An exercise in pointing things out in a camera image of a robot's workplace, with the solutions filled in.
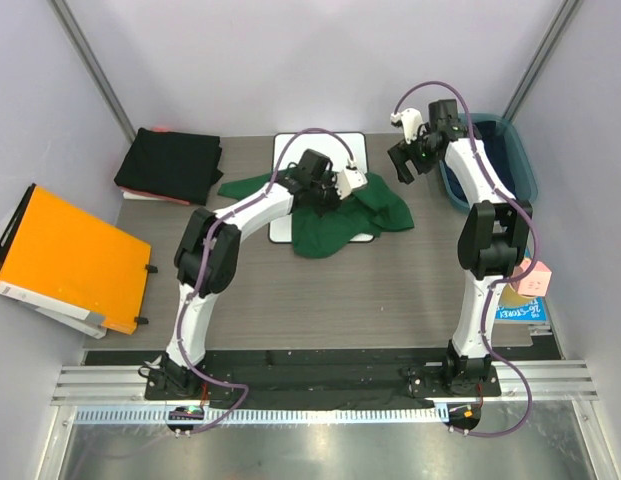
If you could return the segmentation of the green t shirt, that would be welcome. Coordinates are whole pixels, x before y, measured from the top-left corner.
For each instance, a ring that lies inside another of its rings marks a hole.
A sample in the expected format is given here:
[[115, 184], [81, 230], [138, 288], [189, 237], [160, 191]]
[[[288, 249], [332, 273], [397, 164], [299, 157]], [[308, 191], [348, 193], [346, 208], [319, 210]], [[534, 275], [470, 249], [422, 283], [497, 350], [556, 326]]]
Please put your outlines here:
[[406, 202], [384, 179], [366, 175], [367, 186], [354, 192], [341, 205], [322, 215], [311, 208], [298, 208], [291, 215], [291, 242], [296, 255], [324, 259], [344, 248], [360, 234], [379, 237], [414, 227]]

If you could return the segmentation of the white folding board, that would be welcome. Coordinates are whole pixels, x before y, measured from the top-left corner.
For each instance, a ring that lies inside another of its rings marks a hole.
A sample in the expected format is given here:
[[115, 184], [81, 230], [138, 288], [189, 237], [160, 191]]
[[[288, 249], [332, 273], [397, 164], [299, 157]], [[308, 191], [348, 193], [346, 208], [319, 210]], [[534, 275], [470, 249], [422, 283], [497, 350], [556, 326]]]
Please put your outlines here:
[[[363, 173], [369, 172], [366, 138], [361, 132], [337, 133], [350, 148], [354, 155], [357, 168]], [[345, 168], [350, 158], [347, 149], [333, 136], [324, 133], [309, 133], [299, 136], [286, 151], [280, 170], [285, 170], [291, 163], [297, 162], [302, 153], [315, 150], [327, 157], [333, 163], [333, 170], [338, 172]], [[292, 241], [292, 217], [290, 215], [276, 219], [269, 224], [268, 238], [272, 243], [290, 244]]]

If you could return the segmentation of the navy blue t shirt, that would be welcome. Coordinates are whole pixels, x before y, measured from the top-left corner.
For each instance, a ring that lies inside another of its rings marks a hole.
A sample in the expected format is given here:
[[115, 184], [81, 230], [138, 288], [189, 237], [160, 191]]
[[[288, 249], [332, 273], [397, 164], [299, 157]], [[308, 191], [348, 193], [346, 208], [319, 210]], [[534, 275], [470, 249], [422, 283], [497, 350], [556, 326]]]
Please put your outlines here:
[[[473, 114], [473, 126], [477, 138], [483, 141], [485, 154], [504, 186], [516, 193], [515, 163], [520, 159], [520, 152], [511, 126], [500, 117], [488, 114]], [[456, 173], [445, 163], [445, 175], [448, 182], [451, 203], [460, 211], [469, 207], [466, 195]]]

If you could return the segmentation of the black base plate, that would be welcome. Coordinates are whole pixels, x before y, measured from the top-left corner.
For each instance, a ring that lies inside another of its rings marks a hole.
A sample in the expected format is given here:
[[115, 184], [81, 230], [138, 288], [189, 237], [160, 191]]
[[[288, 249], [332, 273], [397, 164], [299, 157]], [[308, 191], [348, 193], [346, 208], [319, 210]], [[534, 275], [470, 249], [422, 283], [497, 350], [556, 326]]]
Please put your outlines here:
[[147, 400], [206, 399], [228, 408], [385, 410], [415, 408], [433, 397], [495, 397], [505, 390], [496, 370], [480, 374], [468, 360], [460, 376], [442, 348], [212, 350], [198, 364], [205, 379], [158, 351], [91, 351], [88, 366], [132, 366]]

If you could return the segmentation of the orange binder folder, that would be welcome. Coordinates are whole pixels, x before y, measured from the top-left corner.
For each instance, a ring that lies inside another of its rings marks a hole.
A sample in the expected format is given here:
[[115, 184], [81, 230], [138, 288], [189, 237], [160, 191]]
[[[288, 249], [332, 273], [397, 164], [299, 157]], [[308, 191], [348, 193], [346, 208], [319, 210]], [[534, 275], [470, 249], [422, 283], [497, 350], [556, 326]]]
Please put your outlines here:
[[94, 338], [131, 335], [149, 274], [148, 243], [31, 184], [0, 239], [0, 295]]

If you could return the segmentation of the black folded t shirt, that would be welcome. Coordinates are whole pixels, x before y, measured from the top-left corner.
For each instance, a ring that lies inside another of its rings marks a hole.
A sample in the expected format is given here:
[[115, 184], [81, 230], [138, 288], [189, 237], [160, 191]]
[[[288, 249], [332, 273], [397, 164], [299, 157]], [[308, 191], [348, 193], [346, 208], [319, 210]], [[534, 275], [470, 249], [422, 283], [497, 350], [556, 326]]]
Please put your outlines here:
[[223, 176], [221, 156], [218, 136], [140, 128], [114, 183], [135, 194], [204, 205]]

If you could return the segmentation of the pink cube toy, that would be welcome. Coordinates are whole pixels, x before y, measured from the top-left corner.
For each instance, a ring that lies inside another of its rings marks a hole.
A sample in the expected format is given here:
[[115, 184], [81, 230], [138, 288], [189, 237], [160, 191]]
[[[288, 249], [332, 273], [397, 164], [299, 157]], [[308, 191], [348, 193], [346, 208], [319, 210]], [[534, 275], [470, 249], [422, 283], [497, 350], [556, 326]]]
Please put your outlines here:
[[512, 283], [512, 288], [520, 296], [545, 297], [550, 286], [551, 277], [551, 269], [542, 261], [537, 261], [525, 277]]

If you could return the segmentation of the teal plastic basket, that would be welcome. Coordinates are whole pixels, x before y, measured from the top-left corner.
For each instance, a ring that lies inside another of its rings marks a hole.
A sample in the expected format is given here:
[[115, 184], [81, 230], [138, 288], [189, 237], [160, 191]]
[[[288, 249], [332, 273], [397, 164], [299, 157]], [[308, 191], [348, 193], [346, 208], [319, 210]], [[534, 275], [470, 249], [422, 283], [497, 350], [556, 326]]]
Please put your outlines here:
[[[472, 113], [471, 117], [473, 114], [488, 114], [488, 113]], [[513, 129], [514, 140], [516, 141], [516, 144], [520, 152], [520, 159], [515, 163], [515, 179], [517, 180], [517, 184], [516, 184], [517, 188], [516, 188], [516, 193], [514, 195], [519, 200], [526, 200], [526, 201], [533, 203], [537, 198], [538, 189], [537, 189], [537, 184], [536, 184], [532, 169], [528, 161], [526, 151], [523, 147], [523, 144], [519, 138], [518, 132], [516, 131], [515, 127], [510, 122], [508, 122], [506, 119], [502, 117], [500, 118], [502, 119], [504, 123], [509, 124], [511, 128]], [[445, 175], [445, 169], [443, 168], [444, 164], [445, 162], [443, 161], [440, 162], [439, 171], [442, 175], [444, 187], [449, 197], [448, 182], [447, 182], [446, 175]], [[462, 213], [467, 213], [469, 211], [469, 207], [467, 210], [464, 210], [464, 211], [458, 210], [458, 211]]]

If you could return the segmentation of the aluminium frame rail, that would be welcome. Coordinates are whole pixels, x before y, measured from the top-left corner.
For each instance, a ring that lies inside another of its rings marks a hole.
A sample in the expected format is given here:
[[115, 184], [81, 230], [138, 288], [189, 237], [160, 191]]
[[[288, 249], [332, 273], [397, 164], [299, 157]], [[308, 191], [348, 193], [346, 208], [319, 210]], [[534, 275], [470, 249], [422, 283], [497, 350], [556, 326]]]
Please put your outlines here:
[[[583, 360], [516, 361], [512, 368], [494, 364], [505, 401], [523, 401], [525, 376], [538, 401], [594, 401], [599, 398]], [[52, 395], [54, 405], [142, 403], [146, 381], [133, 366], [68, 366], [61, 369]]]

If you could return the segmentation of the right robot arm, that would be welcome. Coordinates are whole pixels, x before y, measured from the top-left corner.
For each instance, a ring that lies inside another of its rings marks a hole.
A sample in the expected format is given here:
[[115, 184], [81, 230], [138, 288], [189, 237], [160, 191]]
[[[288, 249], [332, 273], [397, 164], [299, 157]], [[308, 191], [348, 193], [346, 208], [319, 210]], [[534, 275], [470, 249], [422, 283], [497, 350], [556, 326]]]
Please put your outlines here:
[[409, 369], [411, 393], [416, 398], [497, 396], [492, 331], [505, 281], [525, 256], [532, 207], [517, 200], [499, 179], [479, 132], [459, 117], [456, 101], [431, 103], [427, 120], [414, 108], [397, 110], [390, 119], [404, 136], [388, 151], [398, 179], [410, 183], [411, 167], [427, 173], [444, 163], [469, 205], [457, 243], [465, 272], [459, 323], [440, 365]]

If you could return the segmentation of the white folded t shirt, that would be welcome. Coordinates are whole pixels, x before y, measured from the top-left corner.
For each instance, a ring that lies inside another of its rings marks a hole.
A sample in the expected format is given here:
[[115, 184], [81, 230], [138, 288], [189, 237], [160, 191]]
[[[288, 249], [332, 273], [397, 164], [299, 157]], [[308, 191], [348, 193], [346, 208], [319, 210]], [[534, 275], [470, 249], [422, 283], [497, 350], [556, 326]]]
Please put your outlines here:
[[166, 197], [166, 196], [161, 196], [161, 195], [154, 195], [154, 194], [147, 193], [147, 192], [137, 192], [137, 191], [130, 191], [130, 190], [125, 190], [125, 189], [122, 189], [121, 192], [125, 200], [166, 201], [166, 202], [176, 203], [180, 205], [189, 205], [189, 202], [185, 200], [179, 200], [179, 199], [175, 199], [172, 197]]

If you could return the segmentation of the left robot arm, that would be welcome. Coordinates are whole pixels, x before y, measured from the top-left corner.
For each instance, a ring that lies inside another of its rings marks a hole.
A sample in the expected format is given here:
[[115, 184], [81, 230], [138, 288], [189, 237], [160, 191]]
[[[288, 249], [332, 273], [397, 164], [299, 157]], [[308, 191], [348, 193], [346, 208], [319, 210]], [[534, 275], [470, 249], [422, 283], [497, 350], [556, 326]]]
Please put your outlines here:
[[202, 389], [196, 366], [206, 355], [206, 335], [220, 294], [234, 279], [241, 243], [299, 207], [336, 207], [341, 201], [332, 161], [307, 149], [298, 164], [277, 172], [256, 192], [224, 209], [191, 215], [174, 264], [179, 307], [172, 338], [148, 375], [148, 389], [165, 399], [190, 399]]

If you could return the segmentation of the blue children's book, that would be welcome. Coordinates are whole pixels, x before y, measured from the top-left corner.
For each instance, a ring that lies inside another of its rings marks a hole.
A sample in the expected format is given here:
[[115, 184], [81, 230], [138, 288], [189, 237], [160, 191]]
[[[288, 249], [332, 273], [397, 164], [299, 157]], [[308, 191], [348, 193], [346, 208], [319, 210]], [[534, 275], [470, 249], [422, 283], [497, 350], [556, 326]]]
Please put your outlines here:
[[545, 323], [548, 321], [548, 314], [543, 299], [537, 297], [518, 307], [499, 306], [495, 321], [526, 324]]

